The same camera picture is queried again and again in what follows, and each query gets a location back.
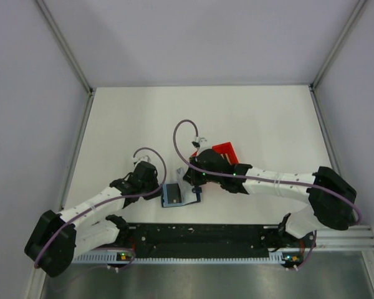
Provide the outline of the red plastic bin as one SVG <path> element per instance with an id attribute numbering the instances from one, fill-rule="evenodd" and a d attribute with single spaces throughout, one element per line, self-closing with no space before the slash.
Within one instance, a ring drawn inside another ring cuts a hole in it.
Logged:
<path id="1" fill-rule="evenodd" d="M 189 157 L 191 164 L 197 164 L 199 168 L 227 168 L 238 164 L 239 160 L 231 142 L 225 142 L 213 145 L 207 140 L 201 140 L 201 143 L 193 142 L 196 151 Z"/>

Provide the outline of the blue leather card holder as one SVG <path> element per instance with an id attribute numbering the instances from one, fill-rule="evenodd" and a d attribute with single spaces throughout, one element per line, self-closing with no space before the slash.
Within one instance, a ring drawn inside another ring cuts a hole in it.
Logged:
<path id="1" fill-rule="evenodd" d="M 161 196 L 162 208 L 182 207 L 201 202 L 202 188 L 187 184 L 181 188 L 178 183 L 168 183 L 163 186 Z"/>

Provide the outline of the white credit card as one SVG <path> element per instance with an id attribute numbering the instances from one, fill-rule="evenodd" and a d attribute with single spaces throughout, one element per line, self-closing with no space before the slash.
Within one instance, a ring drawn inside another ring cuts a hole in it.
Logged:
<path id="1" fill-rule="evenodd" d="M 176 178 L 177 178 L 177 183 L 180 188 L 180 193 L 181 193 L 181 198 L 183 202 L 187 202 L 188 199 L 190 198 L 190 194 L 192 194 L 192 186 L 185 181 L 184 178 L 185 175 L 185 169 L 183 167 L 178 168 L 176 170 Z"/>

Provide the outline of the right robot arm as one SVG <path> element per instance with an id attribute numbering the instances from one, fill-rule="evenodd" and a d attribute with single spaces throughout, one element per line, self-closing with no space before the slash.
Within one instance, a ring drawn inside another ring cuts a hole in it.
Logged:
<path id="1" fill-rule="evenodd" d="M 279 240 L 285 246 L 295 245 L 309 232 L 347 230 L 360 220 L 356 190 L 329 167 L 305 174 L 269 171 L 231 163 L 213 149 L 199 151 L 187 162 L 183 179 L 191 185 L 215 184 L 228 198 L 278 199 L 283 205 L 298 202 L 301 208 L 287 211 L 278 226 Z"/>

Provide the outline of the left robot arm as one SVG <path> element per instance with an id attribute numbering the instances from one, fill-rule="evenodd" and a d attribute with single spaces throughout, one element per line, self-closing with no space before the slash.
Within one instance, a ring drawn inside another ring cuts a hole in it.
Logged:
<path id="1" fill-rule="evenodd" d="M 73 259 L 105 244 L 122 247 L 128 242 L 127 223 L 115 213 L 139 198 L 162 194 L 158 171 L 140 160 L 124 178 L 112 181 L 96 196 L 60 212 L 40 216 L 24 253 L 50 277 L 62 274 Z"/>

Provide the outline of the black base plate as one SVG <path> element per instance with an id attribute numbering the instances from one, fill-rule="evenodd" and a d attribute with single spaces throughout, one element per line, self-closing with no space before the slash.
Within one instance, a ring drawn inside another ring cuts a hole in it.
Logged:
<path id="1" fill-rule="evenodd" d="M 277 227 L 245 224 L 130 223 L 116 241 L 103 248 L 127 248 L 138 258 L 265 257 L 270 249 L 309 248 L 313 234 L 281 237 Z"/>

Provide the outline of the aluminium front rail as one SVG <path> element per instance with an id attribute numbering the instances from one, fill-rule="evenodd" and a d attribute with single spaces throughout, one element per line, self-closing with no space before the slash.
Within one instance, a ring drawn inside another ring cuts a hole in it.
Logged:
<path id="1" fill-rule="evenodd" d="M 374 250 L 374 233 L 369 225 L 348 230 L 322 229 L 317 232 L 315 251 L 348 252 Z"/>

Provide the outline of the left aluminium frame post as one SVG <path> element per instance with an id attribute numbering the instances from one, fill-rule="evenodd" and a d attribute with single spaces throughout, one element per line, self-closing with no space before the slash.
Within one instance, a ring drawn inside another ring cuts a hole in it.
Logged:
<path id="1" fill-rule="evenodd" d="M 87 95 L 91 95 L 94 91 L 91 84 L 89 84 L 82 68 L 80 67 L 74 53 L 72 52 L 66 38 L 64 37 L 62 31 L 60 30 L 57 22 L 55 21 L 49 7 L 46 2 L 43 0 L 33 0 L 33 3 L 36 5 L 38 11 L 41 13 L 45 23 L 47 24 L 55 42 L 57 43 L 59 49 L 64 55 L 67 63 L 69 64 L 71 70 L 73 71 L 75 77 L 83 87 Z"/>

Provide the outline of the aluminium frame post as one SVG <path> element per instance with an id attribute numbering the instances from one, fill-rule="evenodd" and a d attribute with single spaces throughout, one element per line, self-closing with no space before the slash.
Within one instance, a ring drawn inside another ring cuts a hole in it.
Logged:
<path id="1" fill-rule="evenodd" d="M 73 71 L 75 77 L 83 87 L 87 95 L 91 95 L 94 91 L 91 84 L 89 84 L 82 68 L 80 67 L 74 53 L 72 52 L 66 38 L 64 37 L 62 31 L 60 30 L 57 22 L 55 21 L 49 7 L 46 2 L 43 0 L 33 0 L 33 3 L 36 5 L 38 11 L 41 13 L 45 23 L 47 24 L 55 42 L 57 43 L 59 49 L 64 55 L 67 63 L 69 64 L 71 70 Z"/>
<path id="2" fill-rule="evenodd" d="M 364 13 L 367 4 L 369 1 L 367 0 L 359 0 L 356 1 L 352 12 L 350 13 L 348 19 L 344 23 L 342 30 L 339 32 L 336 41 L 333 43 L 332 48 L 328 52 L 325 60 L 323 61 L 319 71 L 317 72 L 316 76 L 314 77 L 312 83 L 310 84 L 310 90 L 315 92 L 316 89 L 321 84 L 322 80 L 324 79 L 325 75 L 327 74 L 329 68 L 331 68 L 334 60 L 337 58 L 339 52 L 342 50 L 344 44 L 346 43 L 349 35 L 352 33 L 353 29 L 355 28 L 357 22 L 361 18 L 362 14 Z"/>

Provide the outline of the right aluminium frame post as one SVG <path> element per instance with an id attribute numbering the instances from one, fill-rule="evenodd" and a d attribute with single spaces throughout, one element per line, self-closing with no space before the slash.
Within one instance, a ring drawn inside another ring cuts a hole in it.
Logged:
<path id="1" fill-rule="evenodd" d="M 321 84 L 322 80 L 324 79 L 325 75 L 327 74 L 329 68 L 331 68 L 334 60 L 337 58 L 339 52 L 342 50 L 344 44 L 346 43 L 349 35 L 352 33 L 353 29 L 355 28 L 357 22 L 361 18 L 362 14 L 364 13 L 367 4 L 369 1 L 367 0 L 359 0 L 356 1 L 352 12 L 350 13 L 348 19 L 344 23 L 342 30 L 339 32 L 336 41 L 333 43 L 332 48 L 328 52 L 325 60 L 323 61 L 319 71 L 317 72 L 316 76 L 314 77 L 312 83 L 310 84 L 310 90 L 315 92 L 316 89 Z"/>

